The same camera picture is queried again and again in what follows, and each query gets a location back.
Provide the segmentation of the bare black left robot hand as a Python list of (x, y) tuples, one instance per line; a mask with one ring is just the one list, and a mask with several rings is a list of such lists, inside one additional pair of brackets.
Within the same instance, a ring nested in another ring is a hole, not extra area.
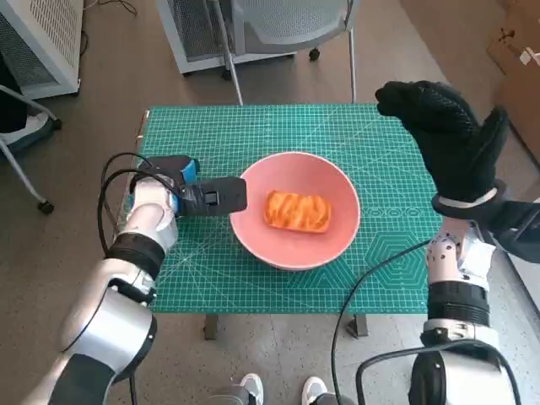
[(182, 186), (196, 180), (200, 164), (187, 155), (154, 156), (143, 161), (138, 169), (168, 177), (176, 186)]

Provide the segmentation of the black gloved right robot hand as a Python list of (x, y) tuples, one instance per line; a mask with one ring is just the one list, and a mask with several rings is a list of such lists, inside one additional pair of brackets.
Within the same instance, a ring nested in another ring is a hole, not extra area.
[(397, 118), (413, 136), (441, 197), (474, 203), (494, 188), (508, 125), (504, 108), (480, 122), (458, 92), (430, 81), (390, 81), (375, 98), (379, 113)]

